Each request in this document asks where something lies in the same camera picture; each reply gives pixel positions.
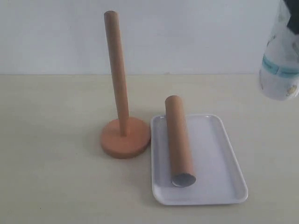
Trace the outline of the brown cardboard tube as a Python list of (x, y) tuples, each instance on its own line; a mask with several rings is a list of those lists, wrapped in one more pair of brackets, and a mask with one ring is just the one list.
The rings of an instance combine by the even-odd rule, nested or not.
[(182, 99), (177, 95), (165, 100), (171, 182), (185, 188), (196, 182)]

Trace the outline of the printed white paper towel roll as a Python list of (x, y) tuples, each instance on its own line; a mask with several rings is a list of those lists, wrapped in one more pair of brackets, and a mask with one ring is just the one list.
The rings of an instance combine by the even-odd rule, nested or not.
[(262, 93), (279, 101), (299, 93), (299, 35), (288, 29), (289, 19), (289, 10), (281, 0), (258, 73)]

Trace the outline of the wooden paper towel holder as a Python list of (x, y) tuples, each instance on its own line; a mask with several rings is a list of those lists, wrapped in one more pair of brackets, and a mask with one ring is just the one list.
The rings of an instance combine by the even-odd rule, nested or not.
[(104, 22), (118, 118), (103, 127), (100, 134), (100, 145), (103, 151), (113, 158), (131, 159), (142, 154), (148, 147), (151, 137), (150, 126), (143, 120), (129, 115), (117, 12), (105, 12)]

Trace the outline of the white rectangular plastic tray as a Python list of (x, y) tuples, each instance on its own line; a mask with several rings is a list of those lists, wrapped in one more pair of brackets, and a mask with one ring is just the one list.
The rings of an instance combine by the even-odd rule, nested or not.
[(196, 182), (177, 187), (171, 181), (166, 117), (151, 119), (151, 179), (154, 198), (163, 205), (243, 203), (248, 188), (222, 120), (212, 114), (186, 116)]

